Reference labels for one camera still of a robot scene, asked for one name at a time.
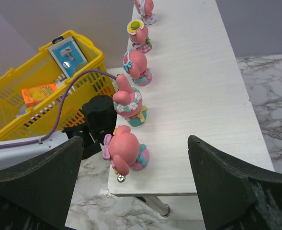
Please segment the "pink white bunny toy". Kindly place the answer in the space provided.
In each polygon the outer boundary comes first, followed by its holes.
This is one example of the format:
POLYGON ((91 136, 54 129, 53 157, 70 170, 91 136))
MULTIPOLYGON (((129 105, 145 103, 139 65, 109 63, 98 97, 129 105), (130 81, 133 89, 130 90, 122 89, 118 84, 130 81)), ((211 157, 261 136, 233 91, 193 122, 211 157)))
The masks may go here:
POLYGON ((134 0, 134 5, 145 25, 152 25, 157 21, 155 14, 152 12, 154 9, 153 0, 134 0))

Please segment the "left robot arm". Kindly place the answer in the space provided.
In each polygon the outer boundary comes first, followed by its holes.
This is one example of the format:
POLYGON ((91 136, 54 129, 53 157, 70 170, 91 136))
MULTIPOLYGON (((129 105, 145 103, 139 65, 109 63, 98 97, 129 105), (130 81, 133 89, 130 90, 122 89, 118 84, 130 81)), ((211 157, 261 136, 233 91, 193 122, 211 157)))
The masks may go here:
POLYGON ((85 123, 55 131, 46 140, 42 136, 0 141, 0 170, 41 155, 77 136, 83 140, 82 159, 102 150, 106 134, 115 128, 117 113, 110 96, 98 95, 82 106, 85 123))

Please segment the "pink toy yellow top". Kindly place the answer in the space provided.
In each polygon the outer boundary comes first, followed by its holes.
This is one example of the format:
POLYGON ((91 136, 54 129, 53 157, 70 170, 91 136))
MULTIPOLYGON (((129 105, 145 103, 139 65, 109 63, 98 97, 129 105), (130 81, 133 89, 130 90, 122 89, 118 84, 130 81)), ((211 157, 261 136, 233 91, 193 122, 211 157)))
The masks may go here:
POLYGON ((142 20, 132 20, 127 25, 127 32, 132 46, 137 51, 146 54, 152 49, 148 27, 142 20))

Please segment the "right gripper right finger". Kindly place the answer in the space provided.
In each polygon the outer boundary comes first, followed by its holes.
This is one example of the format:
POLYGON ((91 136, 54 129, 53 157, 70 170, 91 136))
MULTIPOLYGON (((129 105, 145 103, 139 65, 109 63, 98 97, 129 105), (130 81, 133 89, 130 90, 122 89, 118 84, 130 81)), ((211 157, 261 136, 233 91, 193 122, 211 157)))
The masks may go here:
POLYGON ((206 229, 282 230, 282 174, 222 152, 197 136, 188 155, 206 229))

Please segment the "pink toy blue bow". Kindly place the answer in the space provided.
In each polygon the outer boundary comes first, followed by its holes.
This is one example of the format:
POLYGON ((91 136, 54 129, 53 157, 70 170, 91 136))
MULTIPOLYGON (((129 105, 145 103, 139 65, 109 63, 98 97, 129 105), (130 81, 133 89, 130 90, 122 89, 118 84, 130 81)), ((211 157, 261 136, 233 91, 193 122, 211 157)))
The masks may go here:
POLYGON ((123 69, 138 86, 146 86, 150 84, 153 79, 150 68, 147 67, 146 56, 135 49, 130 49, 125 53, 123 69))

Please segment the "pink bear toy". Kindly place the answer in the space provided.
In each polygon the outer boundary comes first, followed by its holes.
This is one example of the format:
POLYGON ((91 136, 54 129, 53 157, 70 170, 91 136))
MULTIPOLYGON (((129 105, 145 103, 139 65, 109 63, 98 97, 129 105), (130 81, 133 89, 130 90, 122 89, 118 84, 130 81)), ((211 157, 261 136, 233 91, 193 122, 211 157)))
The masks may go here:
POLYGON ((149 151, 131 132, 129 126, 117 126, 103 139, 102 157, 110 162, 116 175, 127 176, 130 170, 144 169, 149 162, 149 151))

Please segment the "pink mushroom toy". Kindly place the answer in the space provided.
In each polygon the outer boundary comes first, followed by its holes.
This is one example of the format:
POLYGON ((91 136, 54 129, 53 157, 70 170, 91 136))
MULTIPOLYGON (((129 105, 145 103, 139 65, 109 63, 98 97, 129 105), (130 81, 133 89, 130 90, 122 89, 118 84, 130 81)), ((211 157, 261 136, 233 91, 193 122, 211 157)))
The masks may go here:
POLYGON ((133 127, 144 124, 147 118, 147 107, 143 105, 140 91, 132 87, 123 74, 116 77, 116 83, 118 91, 113 95, 115 111, 133 127))

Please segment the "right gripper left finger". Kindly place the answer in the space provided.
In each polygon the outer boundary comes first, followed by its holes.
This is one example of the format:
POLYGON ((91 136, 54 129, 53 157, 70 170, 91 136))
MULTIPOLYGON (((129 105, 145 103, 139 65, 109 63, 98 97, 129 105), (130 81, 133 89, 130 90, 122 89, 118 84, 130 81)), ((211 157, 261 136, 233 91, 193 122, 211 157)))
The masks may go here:
POLYGON ((64 230, 83 140, 8 149, 0 146, 0 230, 64 230))

